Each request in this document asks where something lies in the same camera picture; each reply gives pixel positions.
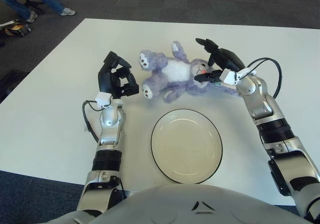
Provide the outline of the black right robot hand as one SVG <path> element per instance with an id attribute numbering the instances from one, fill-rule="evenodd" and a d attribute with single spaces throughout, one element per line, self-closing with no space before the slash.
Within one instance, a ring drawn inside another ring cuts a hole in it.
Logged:
<path id="1" fill-rule="evenodd" d="M 221 81 L 220 76 L 224 69 L 239 72 L 240 70 L 245 68 L 244 63 L 232 51 L 224 48 L 219 48 L 219 46 L 210 39 L 196 38 L 195 40 L 198 44 L 204 46 L 204 49 L 208 53 L 210 53 L 208 65 L 212 67 L 213 64 L 217 64 L 221 68 L 221 70 L 213 70 L 204 74 L 197 74 L 194 77 L 195 81 L 198 81 L 200 83 L 217 83 Z"/>

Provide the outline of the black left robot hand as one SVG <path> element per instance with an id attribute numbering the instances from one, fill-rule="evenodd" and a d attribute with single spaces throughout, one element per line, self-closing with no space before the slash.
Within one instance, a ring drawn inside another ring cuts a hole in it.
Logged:
<path id="1" fill-rule="evenodd" d="M 113 99 L 139 93 L 139 85 L 131 73 L 132 66 L 115 52 L 110 51 L 98 72 L 100 92 L 109 93 Z"/>

